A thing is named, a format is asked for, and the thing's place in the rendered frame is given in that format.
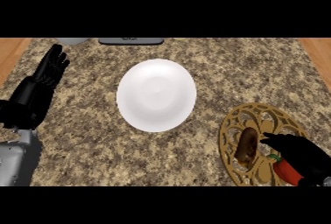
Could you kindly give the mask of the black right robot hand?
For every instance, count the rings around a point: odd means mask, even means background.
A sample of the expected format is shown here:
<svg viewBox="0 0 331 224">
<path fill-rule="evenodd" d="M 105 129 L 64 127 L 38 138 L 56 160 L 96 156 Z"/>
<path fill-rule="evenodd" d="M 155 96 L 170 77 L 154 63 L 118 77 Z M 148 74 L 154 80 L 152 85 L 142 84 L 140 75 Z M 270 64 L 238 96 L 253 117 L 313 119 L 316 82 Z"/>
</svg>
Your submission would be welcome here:
<svg viewBox="0 0 331 224">
<path fill-rule="evenodd" d="M 324 150 L 303 137 L 263 133 L 260 141 L 279 153 L 281 158 L 294 167 L 303 178 L 297 186 L 331 186 L 331 157 Z"/>
</svg>

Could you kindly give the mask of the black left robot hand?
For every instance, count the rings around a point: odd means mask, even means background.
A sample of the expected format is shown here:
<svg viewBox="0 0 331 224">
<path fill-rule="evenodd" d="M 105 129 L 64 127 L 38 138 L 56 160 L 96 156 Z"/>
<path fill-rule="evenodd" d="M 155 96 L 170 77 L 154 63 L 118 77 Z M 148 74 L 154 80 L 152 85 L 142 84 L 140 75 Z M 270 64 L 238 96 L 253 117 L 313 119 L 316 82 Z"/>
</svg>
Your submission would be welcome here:
<svg viewBox="0 0 331 224">
<path fill-rule="evenodd" d="M 0 100 L 0 123 L 6 129 L 34 130 L 44 121 L 55 89 L 69 64 L 62 45 L 53 44 L 31 76 L 9 98 Z"/>
</svg>

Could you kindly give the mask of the red bell pepper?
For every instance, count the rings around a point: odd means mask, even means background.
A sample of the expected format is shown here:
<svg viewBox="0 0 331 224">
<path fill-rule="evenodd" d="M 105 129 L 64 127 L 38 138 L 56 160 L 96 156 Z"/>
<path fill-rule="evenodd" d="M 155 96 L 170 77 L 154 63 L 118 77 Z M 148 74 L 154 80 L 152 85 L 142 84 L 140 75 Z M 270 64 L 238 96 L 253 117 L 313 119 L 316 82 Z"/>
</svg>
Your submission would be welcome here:
<svg viewBox="0 0 331 224">
<path fill-rule="evenodd" d="M 294 167 L 278 155 L 269 154 L 267 157 L 275 160 L 273 171 L 279 179 L 293 186 L 298 186 L 298 180 L 303 178 L 303 176 L 300 175 Z"/>
</svg>

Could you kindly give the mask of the gold openwork round placemat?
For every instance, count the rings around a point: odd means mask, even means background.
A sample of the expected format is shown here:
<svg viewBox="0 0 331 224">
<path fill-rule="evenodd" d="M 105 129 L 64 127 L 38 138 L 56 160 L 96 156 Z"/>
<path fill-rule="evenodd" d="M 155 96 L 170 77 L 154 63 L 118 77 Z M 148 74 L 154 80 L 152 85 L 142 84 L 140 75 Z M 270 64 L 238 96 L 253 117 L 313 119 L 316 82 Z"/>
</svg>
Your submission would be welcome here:
<svg viewBox="0 0 331 224">
<path fill-rule="evenodd" d="M 281 153 L 267 145 L 259 143 L 253 163 L 239 164 L 233 155 L 245 128 L 256 130 L 257 140 L 264 139 L 264 132 L 307 137 L 298 122 L 276 107 L 253 102 L 232 109 L 220 127 L 219 151 L 232 182 L 238 186 L 290 186 L 275 173 L 276 159 L 269 157 L 270 154 L 281 156 Z"/>
</svg>

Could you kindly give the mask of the white oval plate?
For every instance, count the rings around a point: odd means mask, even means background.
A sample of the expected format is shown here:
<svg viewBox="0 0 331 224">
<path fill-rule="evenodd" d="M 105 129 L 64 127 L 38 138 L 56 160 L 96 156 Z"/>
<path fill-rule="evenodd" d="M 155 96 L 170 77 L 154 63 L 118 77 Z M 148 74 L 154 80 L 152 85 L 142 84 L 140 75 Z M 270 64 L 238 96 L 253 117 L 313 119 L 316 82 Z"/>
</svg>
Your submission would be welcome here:
<svg viewBox="0 0 331 224">
<path fill-rule="evenodd" d="M 176 128 L 192 113 L 197 87 L 185 67 L 167 59 L 142 61 L 118 83 L 118 112 L 127 123 L 146 132 Z"/>
</svg>

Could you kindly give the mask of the brown potato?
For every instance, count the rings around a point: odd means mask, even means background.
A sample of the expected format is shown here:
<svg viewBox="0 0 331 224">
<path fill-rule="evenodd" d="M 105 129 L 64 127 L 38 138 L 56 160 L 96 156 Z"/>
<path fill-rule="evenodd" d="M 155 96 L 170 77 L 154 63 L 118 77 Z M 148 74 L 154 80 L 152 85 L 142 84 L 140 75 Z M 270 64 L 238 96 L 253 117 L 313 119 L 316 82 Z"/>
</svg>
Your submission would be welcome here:
<svg viewBox="0 0 331 224">
<path fill-rule="evenodd" d="M 256 151 L 257 151 L 257 131 L 254 128 L 248 127 L 242 130 L 239 143 L 233 157 L 242 165 L 250 165 L 254 161 Z"/>
</svg>

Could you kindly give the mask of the pale grey round object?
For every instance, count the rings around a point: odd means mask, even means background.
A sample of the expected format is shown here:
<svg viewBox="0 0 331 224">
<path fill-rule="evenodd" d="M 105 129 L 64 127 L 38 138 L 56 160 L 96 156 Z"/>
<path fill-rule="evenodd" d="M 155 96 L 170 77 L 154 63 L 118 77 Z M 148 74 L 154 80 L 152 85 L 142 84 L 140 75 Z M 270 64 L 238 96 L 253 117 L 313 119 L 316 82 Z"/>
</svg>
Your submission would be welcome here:
<svg viewBox="0 0 331 224">
<path fill-rule="evenodd" d="M 86 42 L 89 38 L 58 38 L 56 41 L 66 45 L 66 46 L 74 46 L 78 45 L 80 43 Z"/>
</svg>

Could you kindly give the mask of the dark grey flat appliance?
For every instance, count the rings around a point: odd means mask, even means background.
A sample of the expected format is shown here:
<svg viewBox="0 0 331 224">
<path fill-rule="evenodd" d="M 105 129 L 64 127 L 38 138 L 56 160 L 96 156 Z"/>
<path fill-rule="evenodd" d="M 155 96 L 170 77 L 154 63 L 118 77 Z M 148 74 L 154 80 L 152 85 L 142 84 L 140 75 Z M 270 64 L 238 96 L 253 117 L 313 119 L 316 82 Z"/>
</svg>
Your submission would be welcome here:
<svg viewBox="0 0 331 224">
<path fill-rule="evenodd" d="M 109 46 L 155 46 L 163 43 L 163 38 L 99 38 L 97 42 Z"/>
</svg>

